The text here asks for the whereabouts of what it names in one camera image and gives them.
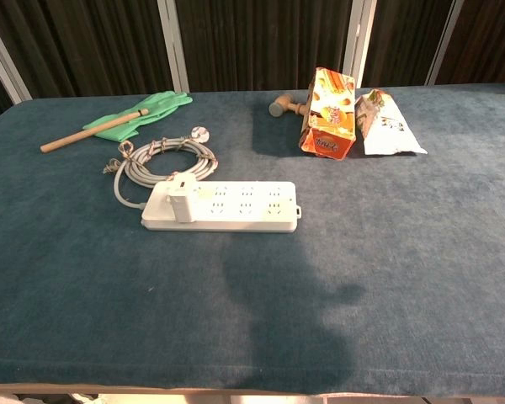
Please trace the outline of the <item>wooden stick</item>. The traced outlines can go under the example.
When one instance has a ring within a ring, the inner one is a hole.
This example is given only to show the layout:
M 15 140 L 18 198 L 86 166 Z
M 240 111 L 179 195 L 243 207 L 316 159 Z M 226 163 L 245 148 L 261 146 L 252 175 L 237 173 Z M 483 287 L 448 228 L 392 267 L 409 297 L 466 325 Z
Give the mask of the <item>wooden stick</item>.
M 93 128 L 90 128 L 87 130 L 81 130 L 75 134 L 72 134 L 72 135 L 63 137 L 61 139 L 52 141 L 50 143 L 44 144 L 44 145 L 40 146 L 40 151 L 42 153 L 53 152 L 54 150 L 57 150 L 57 149 L 62 148 L 64 146 L 68 146 L 68 145 L 75 143 L 77 141 L 81 141 L 83 139 L 86 139 L 86 138 L 93 136 L 101 131 L 112 129 L 116 126 L 128 123 L 136 118 L 145 116 L 148 113 L 149 113 L 148 109 L 138 109 L 134 113 L 130 113 L 130 114 L 121 116 L 119 118 L 105 122 L 101 125 L 96 125 Z

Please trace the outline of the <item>green rubber glove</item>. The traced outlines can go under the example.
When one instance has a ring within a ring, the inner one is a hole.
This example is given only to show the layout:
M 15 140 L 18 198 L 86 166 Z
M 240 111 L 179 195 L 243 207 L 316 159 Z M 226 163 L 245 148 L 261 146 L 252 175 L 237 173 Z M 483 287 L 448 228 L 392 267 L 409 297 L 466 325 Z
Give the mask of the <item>green rubber glove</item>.
M 102 125 L 111 120 L 121 118 L 122 116 L 138 112 L 141 109 L 147 109 L 148 114 L 146 115 L 95 134 L 99 138 L 121 143 L 136 136 L 138 134 L 137 129 L 140 126 L 157 122 L 175 112 L 179 107 L 190 104 L 192 101 L 193 99 L 186 93 L 175 93 L 174 91 L 154 93 L 129 109 L 125 109 L 117 114 L 108 114 L 98 118 L 83 126 L 83 129 L 92 129 L 97 125 Z

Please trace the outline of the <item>wooden mallet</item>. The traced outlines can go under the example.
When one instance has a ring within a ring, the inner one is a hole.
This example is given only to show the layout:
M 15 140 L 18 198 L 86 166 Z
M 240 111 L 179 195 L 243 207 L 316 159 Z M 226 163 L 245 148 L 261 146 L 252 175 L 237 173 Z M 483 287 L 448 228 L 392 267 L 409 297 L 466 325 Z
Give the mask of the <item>wooden mallet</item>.
M 280 117 L 287 112 L 306 116 L 308 114 L 308 107 L 305 104 L 295 103 L 293 96 L 289 93 L 278 96 L 268 107 L 268 111 L 273 117 Z

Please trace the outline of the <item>white snack bag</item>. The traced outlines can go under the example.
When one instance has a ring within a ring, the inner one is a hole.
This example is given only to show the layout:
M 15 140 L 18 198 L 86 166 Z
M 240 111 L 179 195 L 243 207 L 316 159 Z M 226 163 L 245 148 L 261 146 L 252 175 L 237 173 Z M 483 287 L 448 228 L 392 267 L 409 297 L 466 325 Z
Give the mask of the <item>white snack bag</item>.
M 428 153 L 418 143 L 393 97 L 378 88 L 358 98 L 355 122 L 367 156 Z

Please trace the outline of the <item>white power strip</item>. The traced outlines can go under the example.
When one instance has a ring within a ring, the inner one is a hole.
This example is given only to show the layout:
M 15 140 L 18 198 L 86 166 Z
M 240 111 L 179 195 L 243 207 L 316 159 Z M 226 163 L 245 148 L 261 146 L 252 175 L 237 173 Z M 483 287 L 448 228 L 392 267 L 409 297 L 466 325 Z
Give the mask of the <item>white power strip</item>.
M 194 222 L 175 221 L 167 192 L 160 182 L 141 214 L 151 231 L 275 232 L 295 231 L 302 209 L 291 182 L 195 181 Z

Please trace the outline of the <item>white plug adapter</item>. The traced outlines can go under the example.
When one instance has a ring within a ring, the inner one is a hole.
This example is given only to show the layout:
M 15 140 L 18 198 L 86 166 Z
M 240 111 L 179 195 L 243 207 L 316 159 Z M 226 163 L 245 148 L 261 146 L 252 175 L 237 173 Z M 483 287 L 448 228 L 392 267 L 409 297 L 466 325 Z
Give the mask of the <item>white plug adapter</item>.
M 194 222 L 194 186 L 195 181 L 190 179 L 172 181 L 169 186 L 167 198 L 176 222 Z

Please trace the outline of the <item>orange snack box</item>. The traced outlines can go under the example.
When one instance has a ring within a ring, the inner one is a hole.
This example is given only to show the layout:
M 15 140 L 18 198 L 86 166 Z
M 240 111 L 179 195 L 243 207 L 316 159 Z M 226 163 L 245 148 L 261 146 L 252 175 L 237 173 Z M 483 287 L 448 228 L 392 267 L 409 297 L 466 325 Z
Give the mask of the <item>orange snack box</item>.
M 356 141 L 355 82 L 350 76 L 318 67 L 309 86 L 300 149 L 343 160 Z

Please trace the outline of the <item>blue table cloth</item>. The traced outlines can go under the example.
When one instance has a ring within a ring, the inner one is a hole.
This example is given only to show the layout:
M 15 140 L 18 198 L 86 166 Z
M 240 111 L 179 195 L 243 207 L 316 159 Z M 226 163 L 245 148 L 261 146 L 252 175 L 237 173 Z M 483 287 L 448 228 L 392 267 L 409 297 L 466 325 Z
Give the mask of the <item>blue table cloth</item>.
M 422 155 L 298 146 L 273 92 L 196 93 L 216 180 L 293 182 L 290 234 L 148 231 L 111 141 L 40 145 L 138 96 L 0 116 L 0 384 L 505 396 L 505 84 L 391 88 Z

